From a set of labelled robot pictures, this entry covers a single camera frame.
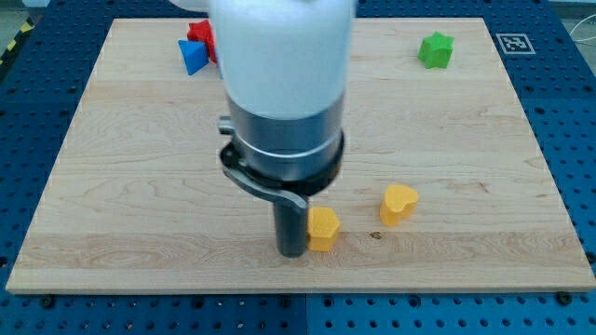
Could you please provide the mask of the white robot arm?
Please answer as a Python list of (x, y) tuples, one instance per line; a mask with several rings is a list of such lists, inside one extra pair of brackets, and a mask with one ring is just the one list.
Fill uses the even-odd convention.
[(356, 5), (349, 0), (178, 1), (205, 13), (229, 115), (224, 175), (271, 202), (278, 252), (301, 256), (310, 196), (338, 174)]

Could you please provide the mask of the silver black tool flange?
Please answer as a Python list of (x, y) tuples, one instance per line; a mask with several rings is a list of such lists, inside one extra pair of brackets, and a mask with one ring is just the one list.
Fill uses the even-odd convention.
[(345, 93), (306, 116), (283, 118), (248, 110), (226, 94), (230, 115), (219, 130), (231, 137), (219, 152), (224, 175), (263, 200), (298, 203), (327, 188), (344, 153)]

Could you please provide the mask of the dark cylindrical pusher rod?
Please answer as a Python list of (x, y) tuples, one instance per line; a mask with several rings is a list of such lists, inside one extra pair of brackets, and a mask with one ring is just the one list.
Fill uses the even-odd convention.
[(300, 198), (298, 203), (276, 202), (273, 213), (276, 228), (277, 248), (288, 258), (302, 256), (307, 244), (308, 202)]

